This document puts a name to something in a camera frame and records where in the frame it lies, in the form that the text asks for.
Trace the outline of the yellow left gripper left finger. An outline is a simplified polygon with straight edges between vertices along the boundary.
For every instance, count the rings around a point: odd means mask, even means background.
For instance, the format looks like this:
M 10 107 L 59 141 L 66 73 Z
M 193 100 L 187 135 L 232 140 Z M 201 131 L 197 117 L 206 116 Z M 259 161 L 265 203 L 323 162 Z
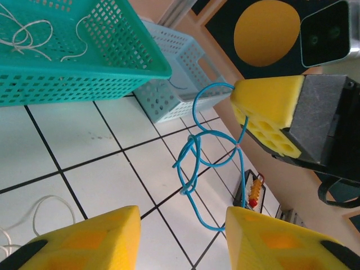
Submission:
M 141 236 L 137 205 L 40 235 L 4 260 L 5 269 L 135 269 Z

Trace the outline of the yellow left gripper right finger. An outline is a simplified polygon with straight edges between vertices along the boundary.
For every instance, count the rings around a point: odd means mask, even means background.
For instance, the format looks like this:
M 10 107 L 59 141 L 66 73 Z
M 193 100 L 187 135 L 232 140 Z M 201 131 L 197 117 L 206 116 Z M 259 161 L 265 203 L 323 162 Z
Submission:
M 227 208 L 225 232 L 232 269 L 359 269 L 335 239 L 245 208 Z

